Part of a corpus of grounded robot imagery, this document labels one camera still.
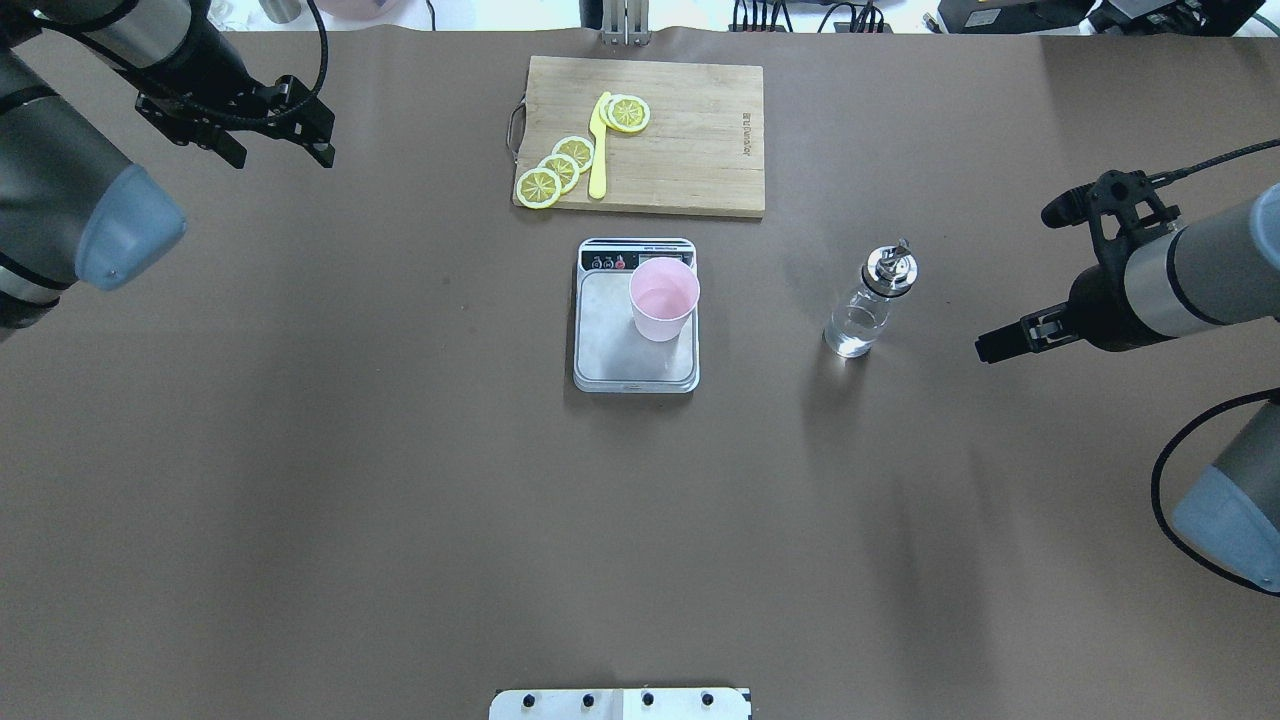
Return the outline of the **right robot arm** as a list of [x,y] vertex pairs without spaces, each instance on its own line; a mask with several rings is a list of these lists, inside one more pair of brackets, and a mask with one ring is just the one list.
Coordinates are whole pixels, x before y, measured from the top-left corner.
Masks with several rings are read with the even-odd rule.
[[[1110,174],[1060,195],[1048,227],[1085,224],[1096,263],[1061,304],[982,334],[979,360],[1001,363],[1084,341],[1124,352],[1217,328],[1277,318],[1277,188],[1190,224],[1155,182]],[[1257,411],[1172,511],[1164,473],[1179,446],[1220,415]],[[1190,419],[1158,452],[1149,503],[1165,538],[1213,575],[1277,596],[1277,391],[1238,396]]]

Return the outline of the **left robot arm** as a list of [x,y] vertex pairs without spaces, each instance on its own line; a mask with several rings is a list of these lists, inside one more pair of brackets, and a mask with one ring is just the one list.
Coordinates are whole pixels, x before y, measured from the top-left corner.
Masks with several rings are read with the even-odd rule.
[[177,145],[243,167],[234,132],[278,105],[209,19],[206,1],[3,4],[3,336],[45,318],[73,284],[115,290],[183,237],[186,215],[17,55],[50,29],[87,47]]

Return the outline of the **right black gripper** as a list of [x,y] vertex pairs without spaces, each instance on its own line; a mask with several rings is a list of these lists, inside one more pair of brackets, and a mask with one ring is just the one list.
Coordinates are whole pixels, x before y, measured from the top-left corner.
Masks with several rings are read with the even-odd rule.
[[1101,265],[1083,270],[1071,283],[1066,307],[1046,307],[979,336],[975,351],[983,363],[996,364],[1025,354],[1042,354],[1079,337],[1107,352],[1135,348],[1132,309]]

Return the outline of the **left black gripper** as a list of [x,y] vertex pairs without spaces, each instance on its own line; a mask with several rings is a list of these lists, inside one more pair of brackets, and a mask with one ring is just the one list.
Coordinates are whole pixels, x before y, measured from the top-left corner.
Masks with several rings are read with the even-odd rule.
[[243,64],[225,60],[166,61],[160,65],[160,102],[138,95],[134,109],[166,140],[214,152],[243,169],[247,151],[230,132],[250,129],[244,95],[262,87]]

